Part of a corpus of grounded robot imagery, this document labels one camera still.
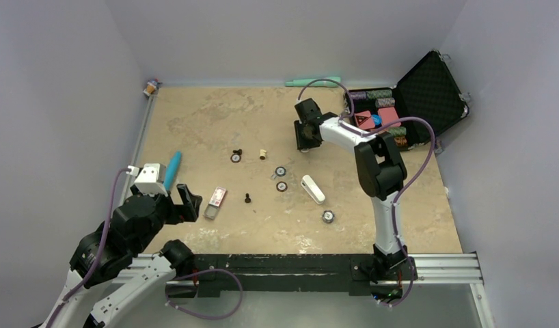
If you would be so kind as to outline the light blue white stapler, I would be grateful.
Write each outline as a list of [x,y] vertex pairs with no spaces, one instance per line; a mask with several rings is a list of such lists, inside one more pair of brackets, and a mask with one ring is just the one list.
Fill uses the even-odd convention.
[[300,185],[316,204],[321,205],[325,202],[325,194],[310,175],[304,175]]

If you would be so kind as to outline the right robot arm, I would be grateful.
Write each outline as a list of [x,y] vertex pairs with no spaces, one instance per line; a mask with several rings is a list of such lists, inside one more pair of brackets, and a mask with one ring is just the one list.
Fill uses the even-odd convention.
[[407,260],[396,212],[407,170],[394,138],[389,133],[371,135],[332,112],[322,113],[311,98],[299,101],[295,110],[298,150],[329,142],[354,155],[359,184],[374,209],[376,237],[372,270],[383,278],[393,276]]

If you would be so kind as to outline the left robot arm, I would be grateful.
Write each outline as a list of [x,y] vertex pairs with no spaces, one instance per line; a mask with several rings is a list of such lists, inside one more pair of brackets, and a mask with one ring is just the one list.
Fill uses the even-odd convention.
[[173,203],[169,194],[147,195],[131,187],[133,195],[79,242],[70,259],[70,287],[63,291],[43,327],[60,322],[62,311],[70,308],[70,299],[79,292],[93,293],[96,286],[116,278],[164,226],[197,220],[203,198],[192,194],[186,184],[178,184],[176,190],[182,204]]

